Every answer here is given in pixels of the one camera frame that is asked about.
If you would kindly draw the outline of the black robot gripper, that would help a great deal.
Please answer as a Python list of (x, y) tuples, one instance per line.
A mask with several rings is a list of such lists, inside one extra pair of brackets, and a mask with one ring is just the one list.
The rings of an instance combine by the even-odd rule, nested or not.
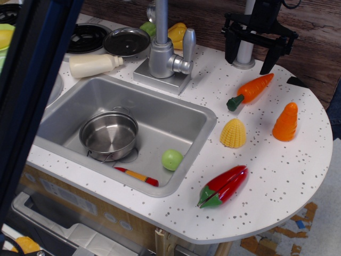
[(285, 1), (256, 1), (252, 14), (226, 13), (222, 34), (225, 37), (225, 59), (233, 64), (241, 41), (265, 47), (268, 50), (260, 75), (269, 74), (283, 55), (290, 54), (298, 34), (277, 20), (281, 7), (295, 9)]

